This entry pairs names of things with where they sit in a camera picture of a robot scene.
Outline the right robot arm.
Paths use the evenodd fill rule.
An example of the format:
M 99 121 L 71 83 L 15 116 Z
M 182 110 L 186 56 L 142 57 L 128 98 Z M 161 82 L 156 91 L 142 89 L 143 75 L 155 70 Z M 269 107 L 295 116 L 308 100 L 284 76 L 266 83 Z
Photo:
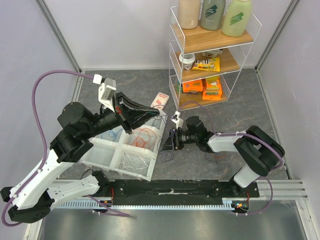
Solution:
M 229 184 L 229 191 L 235 197 L 242 196 L 252 182 L 267 177 L 284 163 L 283 147 L 256 125 L 245 131 L 214 133 L 206 129 L 198 116 L 187 118 L 186 130 L 181 128 L 177 116 L 172 121 L 176 127 L 169 130 L 167 140 L 160 147 L 162 152 L 182 150 L 185 145 L 195 144 L 204 153 L 235 152 L 241 155 L 245 166 Z

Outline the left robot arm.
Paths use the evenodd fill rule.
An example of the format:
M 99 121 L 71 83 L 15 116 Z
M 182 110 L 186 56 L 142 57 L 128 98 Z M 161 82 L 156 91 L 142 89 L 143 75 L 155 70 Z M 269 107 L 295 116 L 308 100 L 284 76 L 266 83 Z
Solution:
M 119 126 L 131 134 L 159 116 L 160 111 L 134 102 L 122 92 L 98 100 L 101 103 L 98 113 L 92 113 L 79 102 L 67 104 L 57 118 L 62 130 L 45 149 L 39 164 L 19 184 L 0 191 L 6 203 L 1 215 L 5 226 L 35 223 L 64 202 L 109 193 L 110 181 L 101 170 L 62 187 L 51 187 L 51 183 L 94 146 L 91 138 Z

